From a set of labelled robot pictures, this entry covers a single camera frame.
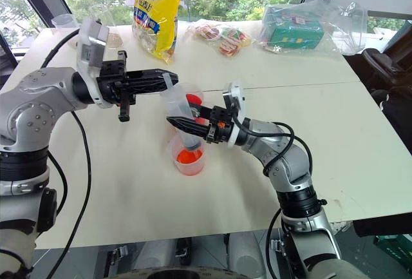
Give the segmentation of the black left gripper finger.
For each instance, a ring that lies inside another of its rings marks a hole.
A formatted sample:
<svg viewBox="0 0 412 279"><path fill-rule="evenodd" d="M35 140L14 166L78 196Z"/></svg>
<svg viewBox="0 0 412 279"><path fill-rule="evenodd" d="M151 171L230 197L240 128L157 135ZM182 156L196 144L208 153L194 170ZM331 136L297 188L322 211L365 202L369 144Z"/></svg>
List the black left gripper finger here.
<svg viewBox="0 0 412 279"><path fill-rule="evenodd" d="M177 74L161 68L127 71L126 77L133 82L163 82L164 74L169 75L172 83L178 83Z"/></svg>
<svg viewBox="0 0 412 279"><path fill-rule="evenodd" d="M164 82L154 82L154 83L129 83L127 90L132 94L146 94L146 93L157 93L162 92L167 89L167 85Z"/></svg>

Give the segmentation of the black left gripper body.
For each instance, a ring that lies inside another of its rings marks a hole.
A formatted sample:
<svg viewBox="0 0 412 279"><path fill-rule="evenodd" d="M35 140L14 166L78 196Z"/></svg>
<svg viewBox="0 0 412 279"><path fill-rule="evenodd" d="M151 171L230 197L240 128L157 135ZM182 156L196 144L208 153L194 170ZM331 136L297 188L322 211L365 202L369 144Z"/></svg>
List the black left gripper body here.
<svg viewBox="0 0 412 279"><path fill-rule="evenodd" d="M136 103L136 95L132 93L129 78L126 72L127 53L125 50L117 52L117 59L103 61L97 77L98 88L102 98L120 108L118 119L120 122L130 120L130 106Z"/></svg>

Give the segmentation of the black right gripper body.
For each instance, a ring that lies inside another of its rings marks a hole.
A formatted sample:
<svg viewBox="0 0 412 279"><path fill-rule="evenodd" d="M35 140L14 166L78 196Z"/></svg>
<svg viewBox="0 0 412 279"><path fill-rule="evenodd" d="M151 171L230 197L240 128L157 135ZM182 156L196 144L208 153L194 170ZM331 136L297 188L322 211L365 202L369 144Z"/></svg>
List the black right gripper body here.
<svg viewBox="0 0 412 279"><path fill-rule="evenodd" d="M209 116L209 130L205 140L208 143L228 142L232 133L232 112L226 108L214 106Z"/></svg>

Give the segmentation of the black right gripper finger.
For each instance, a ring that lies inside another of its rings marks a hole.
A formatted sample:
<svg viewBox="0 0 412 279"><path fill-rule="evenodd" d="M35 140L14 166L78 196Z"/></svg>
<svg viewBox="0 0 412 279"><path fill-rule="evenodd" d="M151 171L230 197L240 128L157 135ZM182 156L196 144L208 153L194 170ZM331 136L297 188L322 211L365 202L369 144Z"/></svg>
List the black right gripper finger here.
<svg viewBox="0 0 412 279"><path fill-rule="evenodd" d="M190 103L189 107L194 118L210 119L211 108L195 103Z"/></svg>
<svg viewBox="0 0 412 279"><path fill-rule="evenodd" d="M209 132L208 126L198 124L195 120L191 120L186 117L166 117L166 120L176 129L179 129L190 135L205 138Z"/></svg>

